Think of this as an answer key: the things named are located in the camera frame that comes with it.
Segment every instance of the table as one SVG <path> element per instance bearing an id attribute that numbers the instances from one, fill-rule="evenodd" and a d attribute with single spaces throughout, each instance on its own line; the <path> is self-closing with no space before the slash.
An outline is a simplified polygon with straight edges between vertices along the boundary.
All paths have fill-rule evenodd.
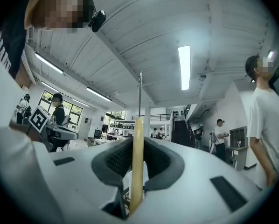
<path id="1" fill-rule="evenodd" d="M 107 137 L 110 136 L 110 137 L 114 137 L 114 138 L 117 138 L 117 139 L 124 139 L 124 138 L 129 138 L 128 136 L 122 136 L 122 135 L 113 135 L 113 134 L 108 134 Z"/>
<path id="2" fill-rule="evenodd" d="M 100 145 L 100 144 L 104 144 L 104 143 L 108 143 L 108 142 L 111 142 L 111 140 L 95 139 L 94 145 Z"/>

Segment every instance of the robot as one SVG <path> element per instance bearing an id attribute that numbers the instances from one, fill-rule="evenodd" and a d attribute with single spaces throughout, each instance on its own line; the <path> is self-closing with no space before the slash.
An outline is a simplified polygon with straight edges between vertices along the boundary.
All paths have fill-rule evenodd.
<path id="1" fill-rule="evenodd" d="M 243 210 L 256 206 L 256 185 L 220 159 L 144 138 L 149 180 L 143 201 L 128 217 L 122 179 L 132 152 L 133 138 L 126 138 L 50 153 L 45 144 L 0 128 L 0 181 L 21 210 L 43 223 L 240 223 Z"/>

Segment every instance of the metal pole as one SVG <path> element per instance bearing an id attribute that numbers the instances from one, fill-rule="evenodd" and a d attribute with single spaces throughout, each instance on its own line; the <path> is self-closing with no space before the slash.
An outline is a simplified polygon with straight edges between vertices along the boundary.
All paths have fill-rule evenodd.
<path id="1" fill-rule="evenodd" d="M 111 119 L 112 119 L 112 112 L 111 112 L 110 122 L 108 122 L 108 127 L 107 127 L 107 131 L 106 131 L 105 139 L 107 139 L 108 129 L 110 128 L 110 125 L 111 125 Z"/>
<path id="2" fill-rule="evenodd" d="M 139 117 L 140 117 L 141 85 L 142 85 L 142 81 L 141 81 L 141 71 L 140 71 L 139 72 Z"/>

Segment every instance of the yellow pole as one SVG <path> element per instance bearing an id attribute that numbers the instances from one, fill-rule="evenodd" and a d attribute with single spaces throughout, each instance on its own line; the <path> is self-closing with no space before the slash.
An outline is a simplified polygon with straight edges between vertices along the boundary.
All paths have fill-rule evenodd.
<path id="1" fill-rule="evenodd" d="M 144 173 L 144 128 L 143 118 L 135 120 L 132 157 L 132 183 L 130 213 L 132 214 L 143 200 Z"/>

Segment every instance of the column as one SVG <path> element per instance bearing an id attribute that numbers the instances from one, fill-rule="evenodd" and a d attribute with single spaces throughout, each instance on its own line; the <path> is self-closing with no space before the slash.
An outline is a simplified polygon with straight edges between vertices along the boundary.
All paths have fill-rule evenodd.
<path id="1" fill-rule="evenodd" d="M 144 119 L 144 137 L 149 137 L 150 135 L 150 114 L 151 108 L 145 108 L 145 119 Z"/>

